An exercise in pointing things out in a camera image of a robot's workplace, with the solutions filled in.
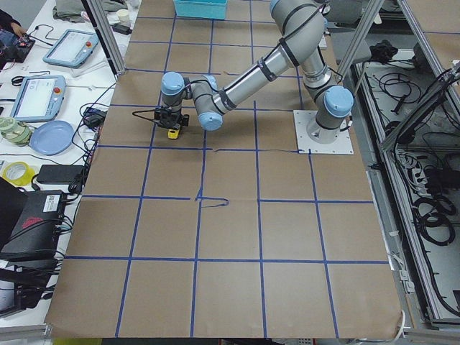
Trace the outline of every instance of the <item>gray cloth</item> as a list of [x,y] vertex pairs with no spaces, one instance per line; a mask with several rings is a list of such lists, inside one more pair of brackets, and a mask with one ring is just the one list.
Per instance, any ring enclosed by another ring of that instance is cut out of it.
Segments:
[[[124,0],[123,4],[114,0],[101,1],[103,9],[107,12],[128,8]],[[68,20],[69,22],[83,22],[81,12],[84,10],[81,0],[56,0],[56,6],[52,9],[52,16],[54,19]]]

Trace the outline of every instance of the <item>clear tape roll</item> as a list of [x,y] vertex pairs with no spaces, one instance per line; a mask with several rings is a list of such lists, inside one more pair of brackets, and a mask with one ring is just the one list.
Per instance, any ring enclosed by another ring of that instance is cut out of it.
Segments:
[[3,178],[8,182],[18,185],[28,185],[35,175],[35,171],[24,162],[15,162],[7,165],[3,171]]

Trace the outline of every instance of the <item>person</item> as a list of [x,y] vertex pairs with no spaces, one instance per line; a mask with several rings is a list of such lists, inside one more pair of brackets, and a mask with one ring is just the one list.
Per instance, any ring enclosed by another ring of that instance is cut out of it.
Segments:
[[14,33],[18,37],[22,37],[23,34],[27,32],[21,24],[14,20],[12,16],[7,14],[5,11],[0,9],[0,29]]

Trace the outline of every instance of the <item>person's hand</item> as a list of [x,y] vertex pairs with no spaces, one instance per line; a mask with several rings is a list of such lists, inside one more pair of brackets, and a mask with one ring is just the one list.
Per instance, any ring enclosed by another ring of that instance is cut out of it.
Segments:
[[18,37],[22,37],[27,32],[25,28],[21,27],[15,22],[11,23],[11,28],[13,29],[13,32],[15,33],[15,35]]

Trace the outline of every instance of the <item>teal plastic bin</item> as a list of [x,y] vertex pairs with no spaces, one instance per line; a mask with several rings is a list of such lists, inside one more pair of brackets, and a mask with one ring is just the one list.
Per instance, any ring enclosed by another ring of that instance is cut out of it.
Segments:
[[227,0],[174,0],[179,17],[225,19]]

